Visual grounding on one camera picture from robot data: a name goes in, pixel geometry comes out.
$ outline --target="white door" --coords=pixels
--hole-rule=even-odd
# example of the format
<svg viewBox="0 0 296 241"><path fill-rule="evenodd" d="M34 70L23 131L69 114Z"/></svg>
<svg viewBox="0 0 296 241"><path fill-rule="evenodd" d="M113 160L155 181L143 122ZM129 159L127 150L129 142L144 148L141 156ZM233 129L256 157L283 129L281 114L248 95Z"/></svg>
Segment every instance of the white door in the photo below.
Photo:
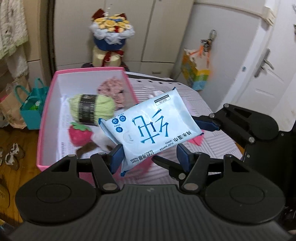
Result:
<svg viewBox="0 0 296 241"><path fill-rule="evenodd" d="M264 64L259 77L252 76L248 86L235 105L271 115L296 72L296 0L281 0L276 24L267 48L267 60L274 70Z"/></svg>

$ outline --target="red ribbon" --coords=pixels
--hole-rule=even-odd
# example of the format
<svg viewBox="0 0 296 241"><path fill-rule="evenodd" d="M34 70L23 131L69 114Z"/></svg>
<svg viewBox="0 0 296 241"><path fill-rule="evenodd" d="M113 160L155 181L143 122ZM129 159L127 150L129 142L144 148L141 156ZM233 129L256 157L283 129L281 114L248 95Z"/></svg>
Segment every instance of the red ribbon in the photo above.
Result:
<svg viewBox="0 0 296 241"><path fill-rule="evenodd" d="M123 57L124 51L122 51L122 50L116 50L116 51L109 51L109 52L107 52L106 55L105 55L105 57L104 57L104 59L103 59L102 67L105 66L105 63L106 62L110 62L111 53L118 54L120 56L120 60L121 60L121 58Z"/></svg>

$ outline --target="red strawberry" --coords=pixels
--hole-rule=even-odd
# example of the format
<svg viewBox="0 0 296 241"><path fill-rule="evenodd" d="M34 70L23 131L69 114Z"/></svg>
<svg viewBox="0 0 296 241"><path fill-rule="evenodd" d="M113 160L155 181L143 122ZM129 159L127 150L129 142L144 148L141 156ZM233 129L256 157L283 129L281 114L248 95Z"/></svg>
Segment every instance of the red strawberry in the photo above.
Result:
<svg viewBox="0 0 296 241"><path fill-rule="evenodd" d="M84 146L91 141L92 131L88 126L71 122L68 131L74 146Z"/></svg>

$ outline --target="slipper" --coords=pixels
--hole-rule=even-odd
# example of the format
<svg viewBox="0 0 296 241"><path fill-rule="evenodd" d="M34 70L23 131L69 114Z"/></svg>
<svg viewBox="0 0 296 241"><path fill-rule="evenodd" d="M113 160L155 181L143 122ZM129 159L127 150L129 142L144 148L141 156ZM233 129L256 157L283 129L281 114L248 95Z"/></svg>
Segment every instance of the slipper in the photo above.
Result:
<svg viewBox="0 0 296 241"><path fill-rule="evenodd" d="M20 167L18 160L14 157L14 155L11 152L7 153L7 155L5 156L5 163L15 171L18 170L18 168Z"/></svg>
<svg viewBox="0 0 296 241"><path fill-rule="evenodd" d="M10 153L13 154L18 160L22 159L25 156L24 150L17 143L13 143L10 149Z"/></svg>

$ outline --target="wet wipes package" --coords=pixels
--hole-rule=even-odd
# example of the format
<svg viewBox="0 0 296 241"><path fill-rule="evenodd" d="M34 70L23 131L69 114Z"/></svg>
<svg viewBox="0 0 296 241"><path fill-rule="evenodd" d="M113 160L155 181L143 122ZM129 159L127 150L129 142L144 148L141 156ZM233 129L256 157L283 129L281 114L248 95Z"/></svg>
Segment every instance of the wet wipes package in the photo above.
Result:
<svg viewBox="0 0 296 241"><path fill-rule="evenodd" d="M110 120L99 119L99 125L114 143L123 145L122 173L149 156L202 134L175 88Z"/></svg>

